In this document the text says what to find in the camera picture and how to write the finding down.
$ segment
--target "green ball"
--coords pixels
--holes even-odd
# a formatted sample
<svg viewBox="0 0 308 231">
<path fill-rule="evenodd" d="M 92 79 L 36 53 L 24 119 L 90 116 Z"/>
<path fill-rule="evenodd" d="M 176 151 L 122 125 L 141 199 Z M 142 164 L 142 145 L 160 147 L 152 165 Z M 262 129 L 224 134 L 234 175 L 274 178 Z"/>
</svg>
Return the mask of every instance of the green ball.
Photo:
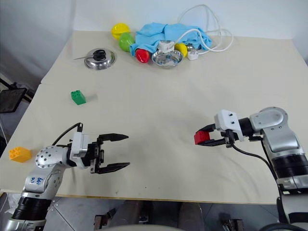
<svg viewBox="0 0 308 231">
<path fill-rule="evenodd" d="M 130 33 L 125 32 L 121 34 L 119 39 L 119 46 L 122 50 L 129 52 L 129 46 L 133 43 L 135 43 L 135 39 Z"/>
</svg>

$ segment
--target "green lego brick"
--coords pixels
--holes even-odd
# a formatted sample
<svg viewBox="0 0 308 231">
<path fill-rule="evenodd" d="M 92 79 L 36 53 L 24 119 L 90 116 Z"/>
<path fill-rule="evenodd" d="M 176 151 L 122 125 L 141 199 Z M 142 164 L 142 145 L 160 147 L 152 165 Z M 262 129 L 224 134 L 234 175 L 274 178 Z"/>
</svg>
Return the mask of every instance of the green lego brick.
<svg viewBox="0 0 308 231">
<path fill-rule="evenodd" d="M 74 100 L 74 102 L 77 104 L 77 105 L 81 105 L 83 103 L 86 103 L 86 98 L 85 96 L 81 93 L 81 91 L 79 90 L 76 90 L 76 91 L 72 91 L 71 92 L 71 97 L 72 97 L 72 100 Z"/>
</svg>

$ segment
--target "white plug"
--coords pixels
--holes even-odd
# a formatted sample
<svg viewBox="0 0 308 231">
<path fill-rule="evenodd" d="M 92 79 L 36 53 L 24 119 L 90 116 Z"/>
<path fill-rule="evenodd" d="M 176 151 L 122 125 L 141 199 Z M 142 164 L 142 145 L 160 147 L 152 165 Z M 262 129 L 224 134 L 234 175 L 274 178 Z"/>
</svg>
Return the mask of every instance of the white plug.
<svg viewBox="0 0 308 231">
<path fill-rule="evenodd" d="M 189 51 L 187 54 L 187 58 L 189 60 L 195 60 L 195 59 L 198 59 L 198 57 L 199 57 L 199 53 L 196 50 Z"/>
<path fill-rule="evenodd" d="M 160 41 L 158 43 L 157 49 L 162 51 L 163 53 L 168 53 L 174 50 L 174 42 L 173 41 Z"/>
</svg>

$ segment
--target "white wall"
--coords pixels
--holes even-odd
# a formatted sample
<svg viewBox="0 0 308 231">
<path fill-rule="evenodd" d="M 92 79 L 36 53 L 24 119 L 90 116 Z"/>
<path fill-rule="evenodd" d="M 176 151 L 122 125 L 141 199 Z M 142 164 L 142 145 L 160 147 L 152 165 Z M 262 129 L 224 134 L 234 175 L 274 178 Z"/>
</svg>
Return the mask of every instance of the white wall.
<svg viewBox="0 0 308 231">
<path fill-rule="evenodd" d="M 183 10 L 202 3 L 236 36 L 293 39 L 308 63 L 308 0 L 1 0 L 0 71 L 36 88 L 73 28 L 109 31 L 124 22 L 138 30 L 150 22 L 175 23 Z M 204 10 L 196 9 L 182 22 L 204 28 L 205 20 Z"/>
</svg>

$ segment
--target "stainless steel bowl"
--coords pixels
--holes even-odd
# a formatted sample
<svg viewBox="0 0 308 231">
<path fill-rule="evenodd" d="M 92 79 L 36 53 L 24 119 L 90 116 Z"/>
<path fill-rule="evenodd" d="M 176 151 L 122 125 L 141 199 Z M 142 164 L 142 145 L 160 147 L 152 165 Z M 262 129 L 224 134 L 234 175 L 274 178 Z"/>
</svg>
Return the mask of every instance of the stainless steel bowl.
<svg viewBox="0 0 308 231">
<path fill-rule="evenodd" d="M 183 60 L 183 54 L 179 51 L 173 50 L 167 53 L 163 53 L 162 51 L 156 51 L 152 55 L 152 61 L 156 63 L 158 66 L 162 68 L 172 68 Z"/>
<path fill-rule="evenodd" d="M 113 51 L 105 48 L 96 48 L 91 50 L 86 58 L 85 65 L 89 69 L 102 70 L 111 67 L 116 59 Z"/>
</svg>

